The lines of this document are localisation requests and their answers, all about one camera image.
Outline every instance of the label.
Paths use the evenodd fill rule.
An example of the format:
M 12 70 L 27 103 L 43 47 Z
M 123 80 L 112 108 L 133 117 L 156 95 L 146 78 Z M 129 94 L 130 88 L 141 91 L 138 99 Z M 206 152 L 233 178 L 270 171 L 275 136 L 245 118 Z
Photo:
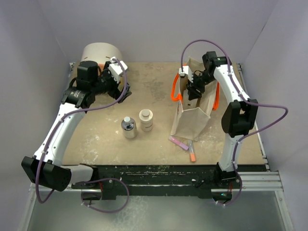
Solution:
M 152 127 L 152 126 L 153 126 L 153 124 L 151 124 L 151 125 L 150 125 L 150 126 L 148 126 L 148 127 L 147 127 L 147 126 L 145 126 L 145 128 L 150 128 L 150 127 Z
M 75 91 L 74 97 L 75 97 L 75 98 L 78 98 L 80 92 L 81 92 L 80 90 Z

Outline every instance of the silver bottle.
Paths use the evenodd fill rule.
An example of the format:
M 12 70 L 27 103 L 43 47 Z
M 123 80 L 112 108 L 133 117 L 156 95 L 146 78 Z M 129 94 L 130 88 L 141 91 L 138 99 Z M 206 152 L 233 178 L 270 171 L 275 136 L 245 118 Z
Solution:
M 136 122 L 133 118 L 125 117 L 122 120 L 121 127 L 126 138 L 134 138 L 137 135 Z

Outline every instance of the orange bag handle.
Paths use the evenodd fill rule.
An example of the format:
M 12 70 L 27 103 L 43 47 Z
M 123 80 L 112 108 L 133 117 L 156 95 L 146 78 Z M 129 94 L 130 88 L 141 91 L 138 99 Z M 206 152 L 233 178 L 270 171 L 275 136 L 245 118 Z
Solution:
M 173 101 L 181 100 L 183 102 L 183 98 L 182 98 L 181 93 L 179 93 L 176 97 L 174 97 L 175 86 L 177 84 L 178 78 L 179 78 L 179 74 L 177 73 L 177 75 L 175 76 L 175 78 L 173 80 L 172 91 L 171 91 L 171 99 Z
M 216 96 L 215 96 L 215 101 L 213 105 L 213 111 L 216 111 L 219 107 L 219 83 L 217 83 L 216 87 Z
M 179 100 L 181 100 L 183 102 L 183 98 L 182 98 L 181 93 L 179 93 L 176 97 L 174 97 L 175 86 L 177 84 L 178 78 L 179 78 L 179 74 L 177 73 L 175 75 L 174 80 L 173 80 L 172 91 L 171 91 L 171 99 L 175 102 L 179 101 Z M 219 107 L 219 83 L 217 83 L 217 87 L 216 87 L 216 95 L 215 95 L 213 110 L 214 111 L 217 110 L 218 107 Z

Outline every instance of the white jar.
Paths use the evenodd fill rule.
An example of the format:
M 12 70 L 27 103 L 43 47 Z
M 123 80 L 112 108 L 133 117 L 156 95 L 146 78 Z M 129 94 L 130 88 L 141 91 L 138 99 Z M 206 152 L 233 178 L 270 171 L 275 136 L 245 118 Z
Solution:
M 151 131 L 153 128 L 153 112 L 149 109 L 143 109 L 139 112 L 141 129 L 143 131 Z

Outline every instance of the small bottle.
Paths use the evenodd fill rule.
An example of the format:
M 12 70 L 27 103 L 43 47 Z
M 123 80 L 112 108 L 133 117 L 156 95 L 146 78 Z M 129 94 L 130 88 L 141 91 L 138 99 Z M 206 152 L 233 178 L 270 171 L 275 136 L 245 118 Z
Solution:
M 121 127 L 126 138 L 132 139 L 137 135 L 136 122 L 133 118 L 125 117 L 122 120 Z
M 149 109 L 143 109 L 139 112 L 141 129 L 143 131 L 151 131 L 153 128 L 153 112 Z

